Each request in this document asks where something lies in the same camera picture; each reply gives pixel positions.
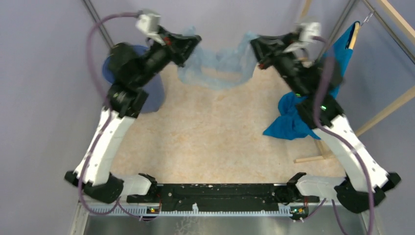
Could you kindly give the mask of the translucent blue trash bag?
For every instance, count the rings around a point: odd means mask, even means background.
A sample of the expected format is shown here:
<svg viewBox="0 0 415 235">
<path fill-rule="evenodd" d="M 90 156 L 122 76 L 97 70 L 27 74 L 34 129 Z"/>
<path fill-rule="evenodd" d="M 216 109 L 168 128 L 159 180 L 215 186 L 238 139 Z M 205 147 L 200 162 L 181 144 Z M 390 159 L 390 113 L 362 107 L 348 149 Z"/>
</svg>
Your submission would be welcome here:
<svg viewBox="0 0 415 235">
<path fill-rule="evenodd" d="M 250 41 L 258 35 L 247 32 L 235 48 L 219 51 L 198 45 L 184 67 L 178 67 L 179 79 L 189 85 L 226 90 L 248 82 L 254 73 L 257 59 Z"/>
</svg>

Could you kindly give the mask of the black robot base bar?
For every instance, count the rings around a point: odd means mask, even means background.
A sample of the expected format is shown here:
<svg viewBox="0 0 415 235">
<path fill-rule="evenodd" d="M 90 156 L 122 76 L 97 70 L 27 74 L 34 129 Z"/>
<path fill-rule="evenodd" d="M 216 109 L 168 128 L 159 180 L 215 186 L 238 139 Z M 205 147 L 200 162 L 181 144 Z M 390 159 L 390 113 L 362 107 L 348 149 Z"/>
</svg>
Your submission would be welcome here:
<svg viewBox="0 0 415 235">
<path fill-rule="evenodd" d="M 163 212 L 277 211 L 280 205 L 317 203 L 317 196 L 302 196 L 285 184 L 158 184 L 144 195 L 130 195 L 127 203 L 156 204 Z"/>
</svg>

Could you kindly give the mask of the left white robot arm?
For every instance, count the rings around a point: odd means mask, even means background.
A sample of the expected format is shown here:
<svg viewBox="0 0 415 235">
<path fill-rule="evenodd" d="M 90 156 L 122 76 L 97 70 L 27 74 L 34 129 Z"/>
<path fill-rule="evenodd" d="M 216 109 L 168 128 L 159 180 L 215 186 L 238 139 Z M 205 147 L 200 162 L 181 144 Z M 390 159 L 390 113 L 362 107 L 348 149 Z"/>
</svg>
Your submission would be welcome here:
<svg viewBox="0 0 415 235">
<path fill-rule="evenodd" d="M 152 177 L 142 173 L 115 176 L 110 169 L 124 136 L 149 96 L 145 85 L 169 63 L 184 67 L 202 38 L 160 28 L 150 39 L 153 44 L 143 54 L 137 54 L 128 43 L 119 43 L 110 51 L 108 69 L 115 80 L 104 93 L 96 133 L 78 167 L 65 174 L 65 180 L 78 188 L 79 196 L 87 195 L 106 204 L 122 196 L 138 195 L 144 202 L 152 202 L 157 196 Z"/>
</svg>

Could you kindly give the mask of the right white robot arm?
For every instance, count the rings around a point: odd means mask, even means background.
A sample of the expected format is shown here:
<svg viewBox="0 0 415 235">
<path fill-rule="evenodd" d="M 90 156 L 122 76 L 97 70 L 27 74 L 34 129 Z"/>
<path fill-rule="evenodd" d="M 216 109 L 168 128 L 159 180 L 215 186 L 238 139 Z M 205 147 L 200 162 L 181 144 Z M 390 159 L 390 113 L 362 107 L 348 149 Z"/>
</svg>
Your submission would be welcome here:
<svg viewBox="0 0 415 235">
<path fill-rule="evenodd" d="M 336 199 L 353 213 L 373 212 L 386 192 L 401 181 L 395 172 L 378 165 L 352 131 L 337 100 L 330 94 L 343 78 L 332 50 L 305 67 L 295 55 L 299 35 L 260 36 L 250 41 L 260 69 L 274 67 L 302 101 L 296 105 L 301 120 L 328 146 L 346 172 L 345 177 L 296 174 L 287 183 L 287 196 L 294 202 L 306 196 Z"/>
</svg>

